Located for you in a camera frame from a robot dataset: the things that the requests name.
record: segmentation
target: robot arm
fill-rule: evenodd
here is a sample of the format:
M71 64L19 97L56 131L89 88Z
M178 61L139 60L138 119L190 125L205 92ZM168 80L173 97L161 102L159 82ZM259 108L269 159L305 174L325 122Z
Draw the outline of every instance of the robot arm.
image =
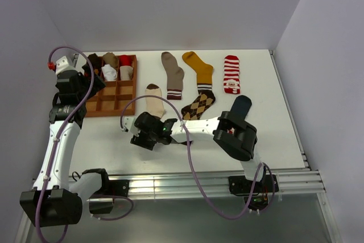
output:
M257 152L257 129L242 117L232 112L222 112L220 117L184 121L190 134L190 141L214 140L230 157L240 161L247 180L253 180L258 165L261 163ZM186 133L177 119L167 119L164 122L147 112L138 118L126 117L123 127L133 133L131 143L145 149L153 150L156 143L169 145L172 141L186 142ZM263 178L261 168L257 181Z
M44 162L32 191L22 192L20 205L35 225L35 212L40 192L51 160L51 151L56 134L71 111L84 98L90 86L90 79L77 72L65 56L56 62L57 84L59 92L53 98L53 108L49 113L49 141ZM104 82L95 75L94 85L89 97L105 87ZM66 124L58 141L53 165L48 179L40 211L40 226L76 224L82 215L82 205L97 191L107 188L109 178L105 169L86 170L82 177L71 187L68 184L69 167L76 139L86 115L86 106L82 105Z

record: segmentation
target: red sock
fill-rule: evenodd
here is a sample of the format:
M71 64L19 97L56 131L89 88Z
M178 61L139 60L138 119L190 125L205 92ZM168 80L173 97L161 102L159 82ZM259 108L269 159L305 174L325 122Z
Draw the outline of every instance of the red sock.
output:
M240 94L239 59L227 55L224 63L224 90L226 93Z

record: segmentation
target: gray wall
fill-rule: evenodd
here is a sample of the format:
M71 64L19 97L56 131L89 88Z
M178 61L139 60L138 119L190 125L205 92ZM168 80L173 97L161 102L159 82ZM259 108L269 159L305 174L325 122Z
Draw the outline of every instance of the gray wall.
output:
M13 242L19 197L40 169L55 75L49 51L63 39L38 0L0 0L1 242Z
M85 51L273 49L299 0L41 0Z
M364 0L301 0L276 49L293 116L345 242L363 242Z

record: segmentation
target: wire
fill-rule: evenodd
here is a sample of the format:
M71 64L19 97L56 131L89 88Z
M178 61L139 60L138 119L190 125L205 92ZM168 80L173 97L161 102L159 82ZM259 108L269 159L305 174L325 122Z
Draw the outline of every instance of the wire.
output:
M237 215L234 215L234 216L229 216L229 215L226 215L223 213L223 211L220 211L214 204L213 202L210 200L210 198L207 197L200 181L198 180L198 177L197 177L197 174L195 172L195 168L193 167L193 163L192 163L192 157L191 157L191 143L190 143L190 140L189 140L189 131L186 127L186 125L184 124L183 122L183 119L180 115L180 113L178 112L178 110L176 109L176 107L170 103L169 101L167 101L166 99L162 98L162 97L159 97L159 96L155 96L155 95L142 95L142 96L139 96L137 98L134 98L132 99L128 104L126 104L126 106L124 107L122 113L121 113L121 116L120 116L120 127L121 129L123 129L123 116L124 116L124 113L125 113L125 110L127 109L127 107L133 103L134 101L138 100L138 99L141 99L141 98L147 98L147 97L151 97L151 98L158 98L164 102L166 102L168 105L170 105L172 107L172 109L176 112L177 116L178 116L178 119L181 121L181 125L183 127L183 129L185 130L186 132L186 139L187 139L187 157L188 157L188 163L189 163L189 166L191 168L191 172L192 172L192 176L197 184L197 187L198 189L200 190L200 193L202 194L202 196L204 197L205 201L208 203L208 205L212 208L212 210L215 211L215 213L217 213L218 215L220 215L221 217L225 218L225 219L228 219L228 220L235 220L235 219L238 219L240 218L242 215L244 215L244 213L246 212L246 210L248 209L248 206L250 204L250 201L251 201L251 198L253 196L253 192L254 192L254 187L255 187L255 183L257 182L257 177L258 177L258 174L259 174L259 170L260 168L262 168L262 166L265 166L267 169L268 169L268 172L270 173L270 176L271 176L271 179L272 179L272 184L273 184L273 193L272 193L272 201L274 199L274 195L275 195L275 183L274 183L274 178L273 178L273 174L272 174L272 171L270 170L269 166L266 165L265 163L260 163L258 165L258 168L257 168L257 171L255 172L255 175L254 175L254 179L253 179L253 183L251 185L251 188L250 188L250 193L249 193L249 197L248 197L248 200L243 208L243 210L237 214ZM263 209L262 211L266 210L268 207L270 207L272 202L269 202L268 205L265 207L265 209Z
M128 197L125 197L125 196L104 196L104 195L93 195L92 198L107 198L107 199L124 199L124 200L127 200L130 202L131 206L130 206L130 209L122 216L118 216L118 217L115 217L115 218L112 218L112 219L107 219L105 217L99 217L99 216L95 216L93 215L93 217L95 217L96 219L99 219L99 220L103 220L103 221L114 221L114 220L119 220L119 219L122 219L124 217L126 217L129 213L131 213L131 211L133 210L134 208L134 202L129 199Z
M45 172L45 176L44 176L44 179L43 179L43 186L42 186L42 190L40 191L40 195L39 195L39 199L38 199L38 203L37 203L37 206L36 206L36 211L35 211L35 229L36 229L36 232L39 236L39 238L41 239L41 241L43 243L48 243L48 241L44 238L43 234L42 234L42 231L40 229L40 209L42 207L42 200L43 200L43 197L44 197L44 193L46 192L46 189L47 189L47 186L48 186L48 181L49 181L49 176L51 174L51 170L52 170L52 166L53 166L53 162L55 160L55 155L56 155L56 151L57 151L57 146L58 146L58 142L61 138L61 135L63 133L63 130L65 129L65 127L67 126L68 124L68 121L74 116L74 114L76 114L76 112L79 110L79 108L86 102L86 100L88 99L90 93L91 93L91 90L92 90L92 86L93 86L93 81L94 81L94 72L93 72L93 67L92 67L92 64L90 62L90 60L87 58L87 56L82 53L80 50L78 50L77 48L74 48L74 47L71 47L71 46L61 46L61 47L56 47L53 51L51 51L51 53L49 54L49 57L48 57L48 63L51 63L52 62L52 56L53 54L61 49L61 48L69 48L71 50L74 50L76 52L78 52L80 55L82 55L85 59L86 59L86 62L89 64L90 66L90 70L91 70L91 82L90 82L90 87L89 89L87 90L86 92L86 95L85 97L80 101L80 103L74 108L74 110L68 115L68 117L64 120L64 122L62 123L62 125L60 126L55 138L53 139L53 146L52 146L52 150L51 150L51 156L49 157L49 161L48 161L48 166L47 166L47 170ZM68 225L66 225L64 227L64 230L63 230L63 234L61 236L61 238L57 241L57 243L60 243L62 242L62 240L64 239L64 237L66 236L66 232L67 232L67 229L68 229Z
M73 171L73 172L72 172L72 179L73 179L74 181L77 181L77 179L75 178L75 174L78 176L78 179L80 179L80 178L81 178L81 176L80 176L80 174L79 174L78 172L76 172L76 171Z

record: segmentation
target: wooden compartment box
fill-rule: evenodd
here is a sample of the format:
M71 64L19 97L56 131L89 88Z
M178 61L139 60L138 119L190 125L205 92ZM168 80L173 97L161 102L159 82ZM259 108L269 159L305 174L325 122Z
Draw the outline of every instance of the wooden compartment box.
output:
M131 66L134 69L133 78L130 81L121 81L119 64L117 80L105 81L106 87L87 100L86 117L120 116L126 104L135 98L137 92L137 56L129 55L129 58L132 60ZM125 115L132 116L134 114L135 102L132 102L125 110Z

